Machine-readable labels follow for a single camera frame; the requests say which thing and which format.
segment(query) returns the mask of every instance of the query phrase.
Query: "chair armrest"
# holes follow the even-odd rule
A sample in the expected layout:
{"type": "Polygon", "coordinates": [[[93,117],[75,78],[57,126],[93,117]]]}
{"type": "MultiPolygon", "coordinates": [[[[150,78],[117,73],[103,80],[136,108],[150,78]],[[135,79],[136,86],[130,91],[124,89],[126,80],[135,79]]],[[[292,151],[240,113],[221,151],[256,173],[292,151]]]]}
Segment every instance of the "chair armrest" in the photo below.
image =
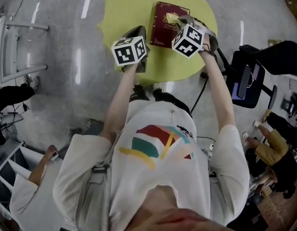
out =
{"type": "Polygon", "coordinates": [[[251,68],[248,65],[246,65],[244,68],[244,72],[242,74],[239,87],[238,87],[238,92],[237,92],[237,96],[241,99],[245,98],[247,86],[250,78],[250,73],[251,73],[251,68]]]}
{"type": "Polygon", "coordinates": [[[276,86],[273,86],[272,94],[271,94],[269,105],[268,105],[269,110],[271,110],[274,105],[274,101],[277,96],[277,92],[278,92],[278,88],[276,86]]]}

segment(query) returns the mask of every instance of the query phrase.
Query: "black pants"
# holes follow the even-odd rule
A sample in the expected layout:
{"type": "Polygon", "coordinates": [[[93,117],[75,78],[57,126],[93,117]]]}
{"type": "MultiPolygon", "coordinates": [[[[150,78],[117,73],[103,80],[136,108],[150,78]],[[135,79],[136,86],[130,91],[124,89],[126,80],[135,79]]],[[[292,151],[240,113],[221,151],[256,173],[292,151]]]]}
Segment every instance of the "black pants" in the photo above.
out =
{"type": "Polygon", "coordinates": [[[21,86],[7,86],[0,89],[0,112],[6,106],[28,100],[34,95],[34,90],[22,84],[21,86]]]}
{"type": "MultiPolygon", "coordinates": [[[[140,85],[135,85],[134,86],[134,94],[130,96],[129,102],[132,102],[134,100],[147,100],[149,101],[149,98],[145,95],[145,92],[143,90],[143,87],[140,85]]],[[[170,102],[173,103],[176,107],[181,108],[182,110],[185,110],[191,117],[190,110],[186,104],[184,104],[182,101],[178,100],[176,97],[173,95],[167,93],[167,92],[162,92],[161,89],[157,89],[153,91],[153,96],[155,98],[155,101],[165,101],[165,102],[170,102]]]]}
{"type": "Polygon", "coordinates": [[[246,151],[246,160],[248,162],[248,167],[250,174],[253,177],[257,177],[260,174],[264,173],[267,164],[265,164],[261,159],[257,162],[256,161],[255,150],[250,148],[246,151]]]}
{"type": "Polygon", "coordinates": [[[290,125],[283,117],[271,112],[267,117],[267,123],[286,140],[287,143],[297,148],[297,128],[290,125]]]}

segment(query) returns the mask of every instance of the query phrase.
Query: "person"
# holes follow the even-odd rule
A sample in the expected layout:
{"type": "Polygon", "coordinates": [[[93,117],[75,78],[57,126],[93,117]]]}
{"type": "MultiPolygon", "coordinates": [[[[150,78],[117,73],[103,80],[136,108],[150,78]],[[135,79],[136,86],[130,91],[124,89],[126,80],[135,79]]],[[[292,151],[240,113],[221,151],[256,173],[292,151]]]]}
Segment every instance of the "person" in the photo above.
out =
{"type": "Polygon", "coordinates": [[[276,191],[283,192],[284,198],[290,198],[295,192],[297,180],[297,163],[294,155],[277,130],[270,132],[258,121],[254,121],[253,126],[261,131],[269,145],[251,138],[246,132],[243,133],[243,140],[246,140],[255,150],[255,155],[269,166],[268,175],[274,180],[276,191]]]}
{"type": "MultiPolygon", "coordinates": [[[[207,35],[205,43],[209,50],[207,35]]],[[[221,71],[214,56],[208,52],[200,56],[219,124],[210,159],[215,176],[209,176],[208,159],[197,145],[188,107],[164,93],[160,85],[155,85],[156,102],[151,103],[140,85],[133,88],[137,68],[133,64],[123,74],[102,132],[73,137],[53,188],[55,203],[65,218],[76,223],[82,179],[113,147],[110,209],[105,213],[109,230],[228,230],[220,225],[243,210],[249,170],[221,71]]],[[[86,220],[99,218],[97,212],[87,210],[86,220]]],[[[96,228],[91,223],[85,229],[96,228]]]]}
{"type": "Polygon", "coordinates": [[[0,89],[0,113],[8,105],[23,102],[31,98],[39,85],[38,77],[33,78],[30,85],[27,76],[23,76],[21,86],[7,86],[0,89]]]}
{"type": "Polygon", "coordinates": [[[287,143],[297,149],[297,128],[288,123],[283,117],[278,116],[271,110],[266,110],[262,122],[267,122],[269,126],[277,130],[287,143]]]}
{"type": "Polygon", "coordinates": [[[62,160],[49,160],[57,152],[57,148],[50,145],[28,179],[16,174],[10,212],[23,231],[57,231],[64,222],[52,198],[62,160]]]}

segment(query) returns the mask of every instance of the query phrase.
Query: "yellow round table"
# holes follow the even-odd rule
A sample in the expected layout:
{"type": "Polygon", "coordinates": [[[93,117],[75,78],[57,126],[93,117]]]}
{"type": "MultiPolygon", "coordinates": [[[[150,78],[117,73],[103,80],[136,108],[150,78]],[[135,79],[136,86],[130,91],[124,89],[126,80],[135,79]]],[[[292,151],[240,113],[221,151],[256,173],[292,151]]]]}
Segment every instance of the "yellow round table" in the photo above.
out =
{"type": "Polygon", "coordinates": [[[137,74],[142,84],[181,80],[195,74],[204,66],[198,54],[187,59],[172,49],[149,45],[158,1],[190,9],[192,17],[204,22],[217,35],[216,19],[206,0],[106,0],[104,20],[98,27],[104,34],[103,43],[110,51],[113,42],[133,27],[145,26],[147,30],[147,42],[151,51],[146,72],[137,74]]]}

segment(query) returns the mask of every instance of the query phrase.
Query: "white cube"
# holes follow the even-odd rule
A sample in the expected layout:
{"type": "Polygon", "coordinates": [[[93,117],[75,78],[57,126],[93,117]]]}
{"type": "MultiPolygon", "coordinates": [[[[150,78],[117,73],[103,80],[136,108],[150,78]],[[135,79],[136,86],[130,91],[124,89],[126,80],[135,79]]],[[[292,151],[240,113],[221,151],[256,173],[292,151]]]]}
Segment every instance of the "white cube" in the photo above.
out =
{"type": "Polygon", "coordinates": [[[111,49],[118,66],[136,64],[147,54],[143,36],[115,41],[111,49]]]}
{"type": "Polygon", "coordinates": [[[202,50],[204,35],[203,31],[196,30],[193,26],[186,24],[172,40],[172,49],[187,58],[191,58],[202,50]]]}

